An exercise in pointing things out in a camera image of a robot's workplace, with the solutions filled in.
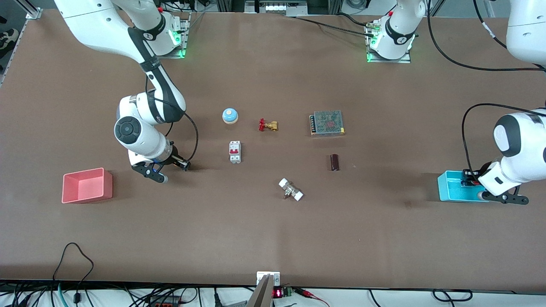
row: pink bin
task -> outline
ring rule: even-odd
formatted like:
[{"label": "pink bin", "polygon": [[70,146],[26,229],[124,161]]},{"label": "pink bin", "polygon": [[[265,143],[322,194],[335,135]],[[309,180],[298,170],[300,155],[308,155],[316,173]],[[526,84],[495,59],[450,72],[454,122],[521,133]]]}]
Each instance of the pink bin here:
[{"label": "pink bin", "polygon": [[63,176],[63,204],[85,204],[112,198],[112,174],[104,168]]}]

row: teal cable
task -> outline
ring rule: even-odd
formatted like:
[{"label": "teal cable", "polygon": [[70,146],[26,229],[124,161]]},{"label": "teal cable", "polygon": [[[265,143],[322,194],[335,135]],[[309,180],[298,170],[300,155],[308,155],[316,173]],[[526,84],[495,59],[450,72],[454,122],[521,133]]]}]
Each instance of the teal cable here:
[{"label": "teal cable", "polygon": [[63,303],[64,307],[68,307],[67,301],[64,300],[63,292],[61,291],[60,282],[59,282],[59,286],[57,286],[57,291],[59,292],[59,296],[61,297],[61,303]]}]

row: blue bin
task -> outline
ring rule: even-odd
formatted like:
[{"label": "blue bin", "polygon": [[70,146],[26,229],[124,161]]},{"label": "blue bin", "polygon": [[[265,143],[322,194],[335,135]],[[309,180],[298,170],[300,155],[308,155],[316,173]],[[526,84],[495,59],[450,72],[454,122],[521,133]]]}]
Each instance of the blue bin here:
[{"label": "blue bin", "polygon": [[478,198],[478,193],[485,191],[483,186],[461,185],[462,171],[446,170],[438,177],[438,191],[443,202],[459,203],[488,203],[487,200]]}]

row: tabletop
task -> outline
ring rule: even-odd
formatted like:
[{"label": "tabletop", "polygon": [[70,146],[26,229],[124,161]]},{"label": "tabletop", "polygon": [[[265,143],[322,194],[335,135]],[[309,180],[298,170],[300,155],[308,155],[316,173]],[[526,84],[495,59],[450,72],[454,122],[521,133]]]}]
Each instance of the tabletop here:
[{"label": "tabletop", "polygon": [[[359,31],[341,16],[309,17]],[[199,128],[192,169],[157,184],[131,170],[112,133],[124,96],[144,90],[132,60],[81,45],[54,10],[29,21],[0,89],[0,277],[49,279],[80,244],[91,280],[245,284],[256,271],[321,287],[546,290],[544,182],[526,206],[440,202],[436,178],[466,167],[461,118],[471,105],[544,105],[540,72],[480,72],[434,48],[424,20],[411,64],[367,63],[362,36],[274,14],[206,13],[186,58],[163,64]],[[488,21],[499,37],[507,20]],[[529,67],[475,19],[432,21],[439,45],[483,67]],[[226,125],[225,108],[239,120]],[[311,138],[308,116],[341,110],[346,134]],[[476,168],[499,155],[502,109],[467,119]],[[260,118],[278,131],[258,131]],[[168,125],[158,127],[163,133]],[[169,139],[182,156],[195,132]],[[242,142],[242,163],[228,144]],[[338,154],[339,172],[329,170]],[[63,174],[104,167],[114,197],[62,204]],[[287,178],[305,196],[283,199]],[[69,249],[58,279],[88,264]]]}]

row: black shoe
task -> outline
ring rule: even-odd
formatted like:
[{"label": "black shoe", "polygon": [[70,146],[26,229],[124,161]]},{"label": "black shoe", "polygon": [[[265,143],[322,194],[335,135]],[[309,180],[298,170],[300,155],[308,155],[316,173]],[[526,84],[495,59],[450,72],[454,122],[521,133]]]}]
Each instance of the black shoe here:
[{"label": "black shoe", "polygon": [[19,31],[16,29],[9,29],[0,33],[0,58],[15,48],[15,43],[17,43],[18,37]]}]

